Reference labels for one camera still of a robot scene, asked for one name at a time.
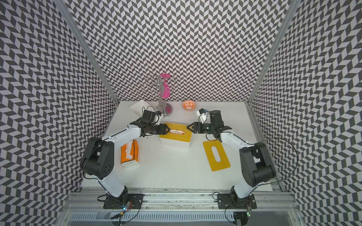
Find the white plastic box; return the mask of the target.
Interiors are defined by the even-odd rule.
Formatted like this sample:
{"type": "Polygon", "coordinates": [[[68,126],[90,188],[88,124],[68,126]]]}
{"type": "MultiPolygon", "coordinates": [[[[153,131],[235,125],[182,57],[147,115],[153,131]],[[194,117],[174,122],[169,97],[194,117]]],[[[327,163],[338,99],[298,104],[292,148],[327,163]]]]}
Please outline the white plastic box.
{"type": "Polygon", "coordinates": [[[149,104],[144,101],[144,100],[140,100],[137,103],[133,104],[132,106],[130,106],[130,110],[133,111],[137,116],[142,117],[143,115],[143,109],[146,109],[149,106],[149,104]]]}
{"type": "Polygon", "coordinates": [[[159,137],[159,138],[163,145],[177,147],[177,148],[185,148],[185,149],[190,148],[190,146],[191,146],[191,142],[167,139],[167,138],[162,138],[162,137],[159,137]]]}

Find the yellow wooden lid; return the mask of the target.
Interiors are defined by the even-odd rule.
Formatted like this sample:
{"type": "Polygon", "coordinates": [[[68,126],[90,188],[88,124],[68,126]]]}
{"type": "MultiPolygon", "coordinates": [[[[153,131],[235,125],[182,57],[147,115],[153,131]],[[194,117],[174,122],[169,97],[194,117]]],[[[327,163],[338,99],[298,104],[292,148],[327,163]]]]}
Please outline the yellow wooden lid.
{"type": "Polygon", "coordinates": [[[203,147],[211,171],[219,171],[231,167],[227,154],[220,141],[205,141],[203,147]]]}
{"type": "Polygon", "coordinates": [[[170,122],[165,122],[165,124],[168,126],[170,131],[166,135],[160,135],[160,138],[187,143],[191,141],[192,132],[187,129],[186,125],[170,122]]]}

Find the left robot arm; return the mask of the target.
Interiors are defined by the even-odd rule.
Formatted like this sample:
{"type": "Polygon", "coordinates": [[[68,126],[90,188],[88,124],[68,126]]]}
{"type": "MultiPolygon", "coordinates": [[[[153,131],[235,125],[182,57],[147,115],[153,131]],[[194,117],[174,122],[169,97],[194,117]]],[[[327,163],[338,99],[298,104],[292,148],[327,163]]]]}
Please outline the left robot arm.
{"type": "Polygon", "coordinates": [[[160,123],[161,116],[160,111],[143,110],[142,117],[119,132],[104,137],[92,137],[88,141],[80,166],[84,173],[96,179],[106,190],[107,203],[125,207],[129,200],[127,187],[121,183],[114,171],[115,151],[139,137],[166,135],[170,129],[166,124],[160,123]]]}

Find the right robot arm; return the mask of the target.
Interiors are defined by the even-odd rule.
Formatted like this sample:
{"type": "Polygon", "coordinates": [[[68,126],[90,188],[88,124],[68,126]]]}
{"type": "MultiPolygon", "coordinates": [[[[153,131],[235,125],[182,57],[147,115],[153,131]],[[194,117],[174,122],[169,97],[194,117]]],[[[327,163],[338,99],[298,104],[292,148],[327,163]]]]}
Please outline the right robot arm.
{"type": "Polygon", "coordinates": [[[267,146],[262,143],[249,143],[237,135],[231,127],[224,125],[221,111],[200,109],[198,121],[187,126],[194,134],[213,135],[217,141],[230,146],[239,153],[242,180],[231,188],[229,207],[251,207],[253,191],[266,185],[276,177],[276,170],[267,146]]]}

